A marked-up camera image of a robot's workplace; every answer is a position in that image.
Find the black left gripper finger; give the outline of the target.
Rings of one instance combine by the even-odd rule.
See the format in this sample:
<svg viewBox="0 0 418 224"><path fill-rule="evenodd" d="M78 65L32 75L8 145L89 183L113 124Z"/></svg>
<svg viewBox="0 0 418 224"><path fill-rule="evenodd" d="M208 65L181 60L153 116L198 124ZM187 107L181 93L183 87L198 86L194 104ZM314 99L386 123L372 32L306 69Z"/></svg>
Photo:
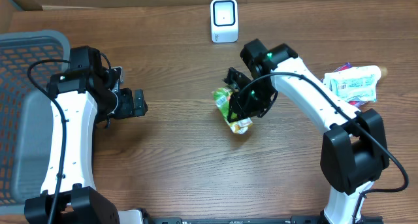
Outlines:
<svg viewBox="0 0 418 224"><path fill-rule="evenodd" d="M134 103L144 103L144 92L142 89L135 90Z"/></svg>
<svg viewBox="0 0 418 224"><path fill-rule="evenodd" d="M146 103L138 104L134 107L133 116L134 117L144 116L147 113L147 111L148 111L148 105Z"/></svg>

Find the green yellow snack packet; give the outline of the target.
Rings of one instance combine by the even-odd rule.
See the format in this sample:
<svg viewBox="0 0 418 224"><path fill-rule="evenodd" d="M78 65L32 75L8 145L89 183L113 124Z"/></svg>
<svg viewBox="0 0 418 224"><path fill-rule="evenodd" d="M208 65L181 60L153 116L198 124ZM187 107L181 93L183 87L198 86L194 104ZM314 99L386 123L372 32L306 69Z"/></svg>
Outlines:
<svg viewBox="0 0 418 224"><path fill-rule="evenodd" d="M238 120L234 122L228 121L229 115L229 101L231 99L231 95L233 94L233 89L230 86L225 86L222 88L218 88L212 92L215 104L218 110L221 112L224 121L229 126L231 131L234 134L243 135L248 129L253 125L253 122L250 118L246 118L243 120Z"/></svg>

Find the purple Carefree pad pack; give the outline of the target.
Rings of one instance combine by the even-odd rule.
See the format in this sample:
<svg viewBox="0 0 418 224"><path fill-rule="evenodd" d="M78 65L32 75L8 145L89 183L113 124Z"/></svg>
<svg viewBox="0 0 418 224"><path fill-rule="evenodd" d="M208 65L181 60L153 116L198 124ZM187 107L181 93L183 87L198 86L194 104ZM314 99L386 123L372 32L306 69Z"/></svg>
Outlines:
<svg viewBox="0 0 418 224"><path fill-rule="evenodd" d="M350 63L345 63L342 66L335 69L334 72L339 72L350 68L352 68L352 65ZM365 102L362 101L348 101L348 103L356 107L360 107L361 105L365 104Z"/></svg>

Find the teal wet wipes pack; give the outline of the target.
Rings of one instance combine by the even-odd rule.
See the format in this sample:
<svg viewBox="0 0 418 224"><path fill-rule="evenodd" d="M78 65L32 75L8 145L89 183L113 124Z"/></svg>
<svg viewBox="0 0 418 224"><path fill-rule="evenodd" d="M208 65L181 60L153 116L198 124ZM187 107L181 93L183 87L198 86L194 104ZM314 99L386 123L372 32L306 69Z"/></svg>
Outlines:
<svg viewBox="0 0 418 224"><path fill-rule="evenodd" d="M332 92L339 98L350 101L376 101L377 80L375 75L362 76L359 78L345 78L337 76L330 80Z"/></svg>

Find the white tube with gold cap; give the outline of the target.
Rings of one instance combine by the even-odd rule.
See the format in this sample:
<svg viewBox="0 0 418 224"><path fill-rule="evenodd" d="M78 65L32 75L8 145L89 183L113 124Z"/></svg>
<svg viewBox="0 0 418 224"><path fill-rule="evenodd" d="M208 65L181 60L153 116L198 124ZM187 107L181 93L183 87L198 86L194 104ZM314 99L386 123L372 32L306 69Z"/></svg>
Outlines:
<svg viewBox="0 0 418 224"><path fill-rule="evenodd" d="M388 69L386 67L379 67L377 65L368 65L362 67L352 67L339 72L330 72L324 75L323 84L331 89L330 80L337 76L345 78L359 78L362 76L375 75L377 82L388 75Z"/></svg>

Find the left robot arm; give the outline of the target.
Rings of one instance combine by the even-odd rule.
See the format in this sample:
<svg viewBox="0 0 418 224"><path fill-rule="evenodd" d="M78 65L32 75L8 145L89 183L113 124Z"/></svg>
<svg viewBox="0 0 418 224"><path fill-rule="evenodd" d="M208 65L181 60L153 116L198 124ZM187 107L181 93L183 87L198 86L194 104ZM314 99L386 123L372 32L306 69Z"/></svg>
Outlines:
<svg viewBox="0 0 418 224"><path fill-rule="evenodd" d="M141 89L121 88L121 67L104 67L107 57L81 46L70 51L68 67L50 77L45 88L27 70L30 82L51 102L50 158L40 195L27 199L29 223L143 223L141 210L119 211L95 188L92 169L93 130L97 123L144 116L148 105Z"/></svg>

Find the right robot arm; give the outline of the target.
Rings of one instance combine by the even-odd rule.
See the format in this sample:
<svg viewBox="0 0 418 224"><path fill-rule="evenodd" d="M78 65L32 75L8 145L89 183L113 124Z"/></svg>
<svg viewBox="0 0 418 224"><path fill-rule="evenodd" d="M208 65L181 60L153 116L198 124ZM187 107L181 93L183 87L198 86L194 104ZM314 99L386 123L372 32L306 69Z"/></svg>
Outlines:
<svg viewBox="0 0 418 224"><path fill-rule="evenodd" d="M263 117L283 93L309 117L323 136L320 166L330 184L329 201L316 223L382 223L361 214L361 193L369 190L389 166L381 116L341 100L327 89L288 45L267 50L255 39L240 57L251 77L230 68L226 84L233 93L227 120Z"/></svg>

